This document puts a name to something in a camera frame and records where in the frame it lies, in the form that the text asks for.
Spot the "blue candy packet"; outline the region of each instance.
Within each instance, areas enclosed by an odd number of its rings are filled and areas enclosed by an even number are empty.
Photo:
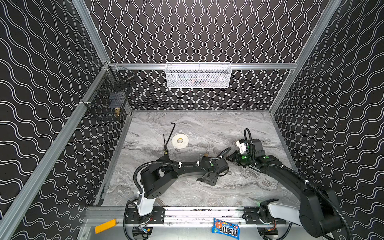
[[[237,240],[240,239],[239,225],[221,221],[214,218],[214,226],[212,227],[213,233],[221,233],[227,236],[231,236]]]

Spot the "roll of tape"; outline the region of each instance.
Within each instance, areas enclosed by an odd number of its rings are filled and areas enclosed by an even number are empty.
[[[176,134],[172,138],[172,145],[178,149],[185,148],[188,145],[188,142],[189,139],[185,134]]]

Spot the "wavy patterned wallpaper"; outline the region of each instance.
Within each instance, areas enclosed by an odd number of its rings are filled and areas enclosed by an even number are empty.
[[[292,63],[327,0],[85,0],[115,63]]]
[[[126,114],[119,122],[97,122],[89,112],[84,115],[12,239],[76,239],[125,119]]]
[[[336,191],[354,239],[384,239],[383,33],[383,0],[343,0],[275,115],[299,172]]]
[[[117,77],[126,71],[118,67]],[[269,110],[289,70],[234,70],[230,85],[168,88],[164,71],[135,71],[129,104],[136,110]]]
[[[0,219],[101,63],[70,0],[0,0]]]

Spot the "yellow block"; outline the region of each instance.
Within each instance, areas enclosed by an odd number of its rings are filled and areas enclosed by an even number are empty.
[[[101,233],[107,229],[113,228],[114,226],[116,226],[116,219],[113,219],[109,222],[103,223],[103,224],[95,227],[95,233],[96,234]]]

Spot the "white mesh basket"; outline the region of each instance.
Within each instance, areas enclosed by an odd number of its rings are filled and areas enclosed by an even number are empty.
[[[169,88],[227,88],[230,63],[166,63]]]

